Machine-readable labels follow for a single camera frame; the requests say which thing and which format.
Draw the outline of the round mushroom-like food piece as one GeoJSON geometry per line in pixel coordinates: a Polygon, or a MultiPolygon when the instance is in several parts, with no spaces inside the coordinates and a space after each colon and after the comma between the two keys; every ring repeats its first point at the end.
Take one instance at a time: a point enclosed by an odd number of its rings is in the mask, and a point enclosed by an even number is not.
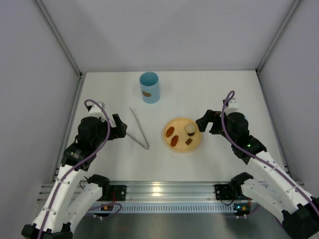
{"type": "Polygon", "coordinates": [[[185,132],[187,133],[188,136],[193,136],[196,132],[196,125],[193,123],[188,123],[184,127],[185,132]]]}

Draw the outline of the metal tongs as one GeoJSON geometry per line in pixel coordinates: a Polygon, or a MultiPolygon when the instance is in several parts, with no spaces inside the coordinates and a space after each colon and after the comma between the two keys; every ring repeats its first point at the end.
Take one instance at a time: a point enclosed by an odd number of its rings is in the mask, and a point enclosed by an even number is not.
{"type": "Polygon", "coordinates": [[[133,111],[133,109],[132,109],[131,107],[129,107],[129,109],[130,109],[130,111],[132,112],[132,114],[133,114],[133,116],[134,116],[134,118],[135,118],[135,121],[136,121],[136,123],[137,123],[137,125],[138,125],[138,127],[139,127],[140,133],[142,134],[146,145],[144,145],[143,143],[141,143],[140,141],[138,141],[134,136],[132,136],[132,135],[129,134],[128,132],[126,132],[126,135],[127,135],[128,137],[130,137],[133,141],[135,141],[138,145],[140,145],[143,149],[145,149],[145,150],[150,150],[149,142],[148,142],[148,140],[147,140],[147,138],[146,138],[146,135],[145,135],[145,133],[144,133],[144,131],[143,131],[143,129],[142,129],[142,126],[141,126],[141,124],[140,124],[140,122],[139,122],[139,120],[138,120],[138,118],[137,118],[135,112],[133,111]]]}

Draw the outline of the fried cutlet piece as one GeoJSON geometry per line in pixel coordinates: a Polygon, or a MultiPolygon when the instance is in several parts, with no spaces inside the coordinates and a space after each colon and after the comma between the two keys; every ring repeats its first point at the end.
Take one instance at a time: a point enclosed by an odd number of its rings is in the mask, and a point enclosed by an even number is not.
{"type": "Polygon", "coordinates": [[[170,142],[171,147],[175,147],[178,143],[178,135],[175,135],[170,142]]]}
{"type": "Polygon", "coordinates": [[[169,127],[169,128],[167,129],[167,131],[166,131],[166,133],[165,133],[165,136],[166,136],[166,137],[170,137],[170,136],[173,134],[173,132],[174,132],[174,127],[171,126],[171,127],[169,127]]]}

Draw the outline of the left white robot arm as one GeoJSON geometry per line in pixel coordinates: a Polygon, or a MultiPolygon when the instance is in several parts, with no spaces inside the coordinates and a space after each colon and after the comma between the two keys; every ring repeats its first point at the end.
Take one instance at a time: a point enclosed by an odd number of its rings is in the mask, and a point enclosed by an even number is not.
{"type": "Polygon", "coordinates": [[[33,223],[22,229],[21,234],[26,239],[71,239],[77,225],[93,204],[108,197],[110,180],[94,174],[80,195],[72,199],[81,179],[106,141],[126,136],[127,125],[118,114],[112,117],[114,127],[108,125],[105,117],[81,119],[74,141],[63,153],[49,197],[33,223]]]}

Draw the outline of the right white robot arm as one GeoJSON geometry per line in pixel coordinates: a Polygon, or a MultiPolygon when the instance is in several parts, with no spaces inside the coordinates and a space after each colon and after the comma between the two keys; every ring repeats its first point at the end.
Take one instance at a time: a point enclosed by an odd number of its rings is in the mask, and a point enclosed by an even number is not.
{"type": "Polygon", "coordinates": [[[226,138],[234,154],[246,165],[246,171],[229,183],[234,197],[256,201],[281,223],[292,239],[309,239],[317,234],[318,198],[297,184],[250,134],[244,115],[207,110],[196,120],[200,132],[204,132],[209,123],[212,123],[209,132],[226,138]]]}

